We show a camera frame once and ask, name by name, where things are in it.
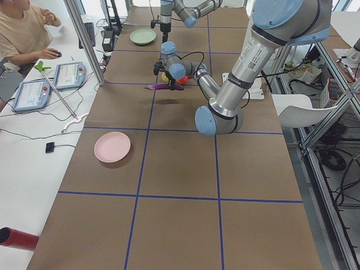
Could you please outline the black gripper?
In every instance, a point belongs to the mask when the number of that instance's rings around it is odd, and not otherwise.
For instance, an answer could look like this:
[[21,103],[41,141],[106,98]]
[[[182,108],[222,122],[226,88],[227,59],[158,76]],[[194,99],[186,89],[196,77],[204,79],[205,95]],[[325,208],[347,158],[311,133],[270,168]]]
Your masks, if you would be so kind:
[[[167,78],[168,75],[167,75],[167,71],[165,69],[165,65],[163,63],[163,59],[160,58],[158,59],[155,63],[154,63],[154,67],[153,67],[153,74],[154,75],[159,75],[159,73],[162,73],[164,74]],[[176,86],[176,80],[175,79],[169,79],[169,82],[168,82],[168,87],[170,90],[175,90],[175,86]]]
[[171,32],[171,21],[163,22],[159,19],[153,19],[150,22],[151,29],[155,27],[156,24],[160,25],[160,31],[163,33],[162,42],[165,43],[168,41],[168,33]]

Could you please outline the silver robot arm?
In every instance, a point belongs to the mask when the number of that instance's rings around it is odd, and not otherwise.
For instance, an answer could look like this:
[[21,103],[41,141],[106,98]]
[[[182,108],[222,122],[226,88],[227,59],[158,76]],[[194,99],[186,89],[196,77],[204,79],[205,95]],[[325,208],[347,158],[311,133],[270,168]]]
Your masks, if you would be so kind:
[[191,76],[208,103],[195,113],[195,124],[205,136],[231,134],[242,126],[239,102],[275,50],[325,40],[330,33],[331,1],[255,1],[251,36],[222,86],[217,85],[200,62],[183,60],[176,45],[163,37],[163,59],[154,65],[154,74],[166,73],[169,88],[177,79]]
[[195,7],[187,7],[183,1],[160,1],[160,15],[153,17],[150,22],[150,28],[154,29],[158,24],[162,32],[162,42],[168,41],[168,34],[172,27],[172,13],[174,12],[187,28],[192,28],[198,19],[206,16],[212,11],[217,10],[223,1],[208,0],[200,3]]

